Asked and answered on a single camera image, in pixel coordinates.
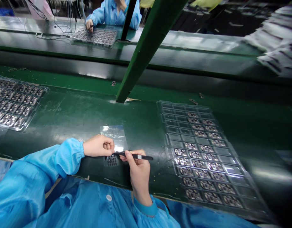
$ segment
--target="right hand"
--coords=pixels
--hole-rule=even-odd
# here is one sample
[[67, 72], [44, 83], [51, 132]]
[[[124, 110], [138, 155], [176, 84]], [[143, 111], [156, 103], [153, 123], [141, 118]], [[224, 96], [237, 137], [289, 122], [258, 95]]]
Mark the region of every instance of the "right hand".
[[90, 20], [88, 20], [88, 21], [86, 22], [86, 28], [87, 28], [87, 30], [88, 30], [89, 32], [93, 32], [93, 21], [92, 21], [92, 19], [90, 19]]
[[152, 199], [149, 194], [150, 163], [144, 159], [134, 159], [132, 154], [146, 155], [144, 150], [125, 151], [124, 156], [120, 156], [123, 162], [128, 161], [130, 166], [131, 185], [135, 198], [144, 206], [151, 206]]

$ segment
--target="worker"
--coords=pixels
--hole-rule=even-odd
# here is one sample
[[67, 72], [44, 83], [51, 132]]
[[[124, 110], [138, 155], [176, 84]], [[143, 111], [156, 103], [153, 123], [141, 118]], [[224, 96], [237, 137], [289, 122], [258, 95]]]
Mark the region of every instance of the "worker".
[[[124, 25], [130, 0], [104, 0], [101, 7], [97, 8], [86, 19], [86, 28], [93, 32], [97, 24]], [[130, 28], [138, 30], [142, 16], [140, 14], [140, 2], [136, 1]]]
[[[85, 156], [113, 153], [113, 140], [96, 135], [85, 142], [67, 139], [14, 161], [0, 182], [0, 228], [180, 227], [166, 206], [149, 194], [150, 163], [132, 156], [145, 155], [143, 150], [121, 156], [130, 166], [133, 200], [129, 190], [67, 177], [77, 173]], [[64, 179], [45, 199], [60, 176]]]

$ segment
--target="blue sleeve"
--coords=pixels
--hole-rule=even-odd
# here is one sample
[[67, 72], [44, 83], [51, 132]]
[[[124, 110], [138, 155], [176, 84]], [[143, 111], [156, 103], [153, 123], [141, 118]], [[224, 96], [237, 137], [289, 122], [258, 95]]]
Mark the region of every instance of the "blue sleeve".
[[140, 1], [136, 1], [132, 19], [130, 22], [130, 28], [138, 30], [141, 19], [142, 19], [142, 15], [140, 14]]
[[97, 24], [103, 24], [105, 22], [105, 4], [106, 0], [101, 3], [101, 7], [97, 8], [90, 14], [86, 21], [92, 19], [93, 26], [95, 27]]
[[59, 175], [76, 174], [83, 157], [82, 142], [71, 138], [14, 161], [0, 182], [0, 227], [24, 227], [42, 215], [45, 193]]
[[180, 228], [179, 223], [169, 215], [165, 204], [151, 196], [153, 204], [149, 207], [140, 204], [134, 197], [133, 217], [138, 227]]

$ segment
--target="left hand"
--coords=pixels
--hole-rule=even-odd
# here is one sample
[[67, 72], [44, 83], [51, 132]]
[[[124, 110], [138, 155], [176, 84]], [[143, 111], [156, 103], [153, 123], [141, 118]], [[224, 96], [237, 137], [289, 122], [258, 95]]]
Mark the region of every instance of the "left hand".
[[113, 139], [103, 135], [95, 135], [83, 143], [85, 156], [111, 156], [114, 153]]

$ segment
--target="elastic cuff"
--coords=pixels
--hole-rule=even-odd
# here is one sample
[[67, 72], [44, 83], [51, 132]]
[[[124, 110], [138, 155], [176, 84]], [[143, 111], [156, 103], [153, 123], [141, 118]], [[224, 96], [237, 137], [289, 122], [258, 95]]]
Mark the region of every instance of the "elastic cuff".
[[144, 206], [138, 200], [134, 197], [134, 205], [137, 207], [137, 209], [142, 212], [143, 214], [154, 217], [156, 216], [158, 212], [158, 207], [156, 205], [156, 202], [152, 200], [152, 205], [151, 206]]

